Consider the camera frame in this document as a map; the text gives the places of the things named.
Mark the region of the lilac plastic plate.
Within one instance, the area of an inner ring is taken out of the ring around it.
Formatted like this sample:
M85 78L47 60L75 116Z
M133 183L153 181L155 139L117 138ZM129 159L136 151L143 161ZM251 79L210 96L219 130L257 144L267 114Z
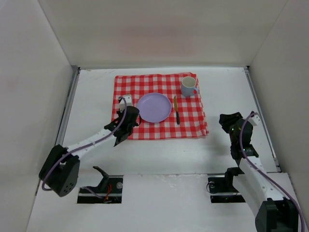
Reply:
M163 94L149 93L142 96L136 106L141 118L149 123L158 123L168 118L171 113L171 102Z

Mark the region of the gold knife dark handle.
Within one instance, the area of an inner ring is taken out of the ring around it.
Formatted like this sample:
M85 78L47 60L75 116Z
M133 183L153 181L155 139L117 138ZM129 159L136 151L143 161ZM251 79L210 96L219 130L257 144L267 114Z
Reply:
M179 111L178 111L178 103L177 103L176 95L173 98L173 103L174 103L174 109L176 112L176 121L177 121L177 124L180 125L180 116L179 116Z

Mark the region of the white mug blue handle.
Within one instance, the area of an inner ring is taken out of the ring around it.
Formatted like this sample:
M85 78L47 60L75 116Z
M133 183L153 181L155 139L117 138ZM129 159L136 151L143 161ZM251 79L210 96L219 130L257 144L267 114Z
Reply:
M181 81L181 93L184 97L191 97L199 94L195 78L186 76Z

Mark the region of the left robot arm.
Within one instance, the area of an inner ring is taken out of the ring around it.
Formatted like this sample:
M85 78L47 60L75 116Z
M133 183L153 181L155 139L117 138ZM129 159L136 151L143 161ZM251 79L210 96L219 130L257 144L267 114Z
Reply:
M40 172L44 191L53 191L59 197L68 195L74 187L82 188L78 181L80 163L98 154L107 152L125 141L138 126L140 111L134 106L127 106L118 118L113 120L93 136L74 145L54 146Z

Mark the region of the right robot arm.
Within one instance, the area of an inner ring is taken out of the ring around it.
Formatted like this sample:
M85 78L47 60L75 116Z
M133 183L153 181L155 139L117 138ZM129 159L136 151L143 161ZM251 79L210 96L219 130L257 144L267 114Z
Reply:
M258 232L304 232L303 213L296 200L265 171L251 144L253 128L261 121L257 112L221 114L219 124L229 134L230 152L237 166L227 169L225 182L244 198L255 217Z

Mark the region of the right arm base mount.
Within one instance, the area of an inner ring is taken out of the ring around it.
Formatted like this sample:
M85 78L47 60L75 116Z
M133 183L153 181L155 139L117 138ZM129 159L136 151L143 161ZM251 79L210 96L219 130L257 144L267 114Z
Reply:
M211 203L244 203L242 195L233 187L233 177L243 174L238 167L228 168L224 174L210 174L206 190Z

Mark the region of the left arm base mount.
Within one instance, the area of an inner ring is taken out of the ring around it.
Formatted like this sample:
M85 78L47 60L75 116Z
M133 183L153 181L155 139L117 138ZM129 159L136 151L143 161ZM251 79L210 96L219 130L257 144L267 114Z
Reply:
M82 172L78 178L78 204L119 204L122 202L124 177L109 175L100 167Z

